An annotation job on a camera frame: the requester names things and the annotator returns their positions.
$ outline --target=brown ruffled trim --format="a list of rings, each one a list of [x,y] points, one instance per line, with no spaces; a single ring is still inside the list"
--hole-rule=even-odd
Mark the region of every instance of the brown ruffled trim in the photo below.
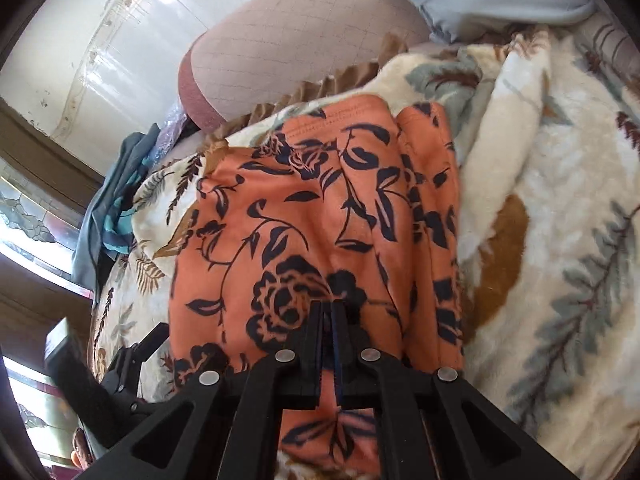
[[[258,123],[276,114],[289,105],[306,103],[322,97],[341,94],[354,88],[361,88],[375,78],[380,69],[389,60],[404,52],[408,52],[404,41],[388,32],[382,39],[382,47],[376,61],[363,62],[358,65],[351,65],[343,70],[337,70],[319,83],[303,81],[293,94],[283,95],[276,104],[263,103],[256,105],[250,114],[227,121],[213,132],[208,133],[207,140],[224,139],[251,124]]]

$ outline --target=white wall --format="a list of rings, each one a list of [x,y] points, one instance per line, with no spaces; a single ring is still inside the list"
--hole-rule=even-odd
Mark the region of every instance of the white wall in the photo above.
[[[161,123],[191,43],[249,0],[47,0],[0,72],[0,97],[104,174]]]

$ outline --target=metal screw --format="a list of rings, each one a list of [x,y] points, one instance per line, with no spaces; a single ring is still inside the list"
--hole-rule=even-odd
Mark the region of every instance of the metal screw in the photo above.
[[[375,348],[365,348],[360,353],[360,357],[362,357],[363,361],[368,361],[370,363],[380,359],[380,355],[380,350],[376,350]]]
[[[285,348],[276,352],[276,361],[280,363],[290,363],[296,358],[296,353],[293,350]]]
[[[220,380],[220,374],[215,370],[207,370],[198,379],[203,386],[213,386]]]
[[[438,378],[443,383],[452,383],[458,378],[458,372],[448,366],[442,367],[438,370]]]

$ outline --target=brown wooden trim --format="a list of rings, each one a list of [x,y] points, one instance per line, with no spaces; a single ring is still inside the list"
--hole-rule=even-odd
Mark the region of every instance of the brown wooden trim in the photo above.
[[[87,348],[92,302],[0,254],[0,345],[4,355],[44,373],[47,334],[63,318]]]
[[[0,157],[30,182],[84,214],[103,177],[0,99]]]

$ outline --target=pink pillow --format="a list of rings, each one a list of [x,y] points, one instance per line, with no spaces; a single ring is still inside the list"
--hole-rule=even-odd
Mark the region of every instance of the pink pillow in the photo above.
[[[376,58],[387,32],[409,46],[430,34],[407,0],[252,0],[195,41],[180,100],[198,126],[215,128],[302,80]]]

